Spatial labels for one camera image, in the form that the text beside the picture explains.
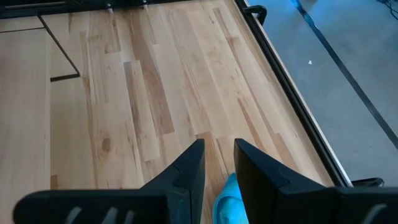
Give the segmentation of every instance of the gray concrete floor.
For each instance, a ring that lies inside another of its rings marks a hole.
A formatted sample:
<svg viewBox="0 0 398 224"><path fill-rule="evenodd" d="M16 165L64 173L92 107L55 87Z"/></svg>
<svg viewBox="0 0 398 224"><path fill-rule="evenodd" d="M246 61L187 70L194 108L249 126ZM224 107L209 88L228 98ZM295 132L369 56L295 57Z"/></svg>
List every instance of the gray concrete floor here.
<svg viewBox="0 0 398 224"><path fill-rule="evenodd" d="M398 135L398 21L376 0L301 3ZM349 178L397 186L398 150L292 2L249 4L267 8L264 28Z"/></svg>

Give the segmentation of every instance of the wood knot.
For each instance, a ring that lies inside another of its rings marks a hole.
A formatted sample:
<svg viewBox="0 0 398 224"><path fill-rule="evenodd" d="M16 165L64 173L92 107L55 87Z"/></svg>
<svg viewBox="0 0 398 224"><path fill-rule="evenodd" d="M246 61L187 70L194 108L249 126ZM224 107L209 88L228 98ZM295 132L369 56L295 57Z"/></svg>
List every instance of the wood knot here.
<svg viewBox="0 0 398 224"><path fill-rule="evenodd" d="M106 138L102 141L102 150L105 152L111 151L111 140L109 138Z"/></svg>

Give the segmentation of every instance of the wooden floor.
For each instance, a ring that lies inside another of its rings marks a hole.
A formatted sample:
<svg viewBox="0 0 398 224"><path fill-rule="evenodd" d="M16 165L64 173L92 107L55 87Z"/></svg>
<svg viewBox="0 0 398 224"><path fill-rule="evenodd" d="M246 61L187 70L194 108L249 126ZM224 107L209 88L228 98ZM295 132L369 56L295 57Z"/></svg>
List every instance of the wooden floor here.
<svg viewBox="0 0 398 224"><path fill-rule="evenodd" d="M234 138L332 184L232 1L44 21L81 78L49 83L73 67L51 38L40 40L45 30L0 33L1 49L16 58L0 53L2 218L39 189L139 188L196 138L206 140L203 223L211 223L215 197L234 172ZM47 47L37 53L38 44Z"/></svg>

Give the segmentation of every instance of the black plastic bracket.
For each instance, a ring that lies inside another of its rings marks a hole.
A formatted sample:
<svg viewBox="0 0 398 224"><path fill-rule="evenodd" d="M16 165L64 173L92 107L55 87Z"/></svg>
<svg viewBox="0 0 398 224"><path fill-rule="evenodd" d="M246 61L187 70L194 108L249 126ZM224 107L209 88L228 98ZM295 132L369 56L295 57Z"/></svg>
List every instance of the black plastic bracket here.
<svg viewBox="0 0 398 224"><path fill-rule="evenodd" d="M244 13L256 13L260 24L264 25L267 16L267 9L264 6L249 6L244 8L243 11Z"/></svg>
<svg viewBox="0 0 398 224"><path fill-rule="evenodd" d="M354 187L384 187L384 180L380 177L354 180L351 183Z"/></svg>

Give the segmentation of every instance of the floor seam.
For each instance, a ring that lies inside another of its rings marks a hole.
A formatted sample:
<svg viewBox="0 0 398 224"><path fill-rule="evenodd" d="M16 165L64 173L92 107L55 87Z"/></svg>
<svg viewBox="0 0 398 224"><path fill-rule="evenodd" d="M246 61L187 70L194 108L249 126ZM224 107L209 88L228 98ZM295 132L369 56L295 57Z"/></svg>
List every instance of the floor seam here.
<svg viewBox="0 0 398 224"><path fill-rule="evenodd" d="M35 27L35 28L19 29L19 30L7 30L7 31L0 31L0 34L8 33L8 32L19 32L19 31L27 31L27 30L36 30L36 29L45 29L45 28L44 27Z"/></svg>

